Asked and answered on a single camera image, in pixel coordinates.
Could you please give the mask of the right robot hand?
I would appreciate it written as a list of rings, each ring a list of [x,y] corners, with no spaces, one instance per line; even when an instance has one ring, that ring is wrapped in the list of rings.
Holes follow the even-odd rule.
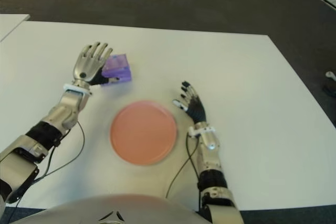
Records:
[[[193,120],[194,124],[206,122],[204,106],[194,87],[189,82],[183,81],[181,90],[184,92],[181,94],[184,102],[174,99],[173,104],[183,110]]]

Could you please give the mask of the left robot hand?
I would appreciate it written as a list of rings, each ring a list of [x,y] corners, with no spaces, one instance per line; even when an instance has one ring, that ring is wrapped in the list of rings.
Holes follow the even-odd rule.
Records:
[[[113,49],[108,48],[107,43],[96,42],[93,45],[86,45],[74,66],[72,84],[88,89],[89,86],[119,82],[118,77],[107,78],[102,74],[102,69],[112,51]]]

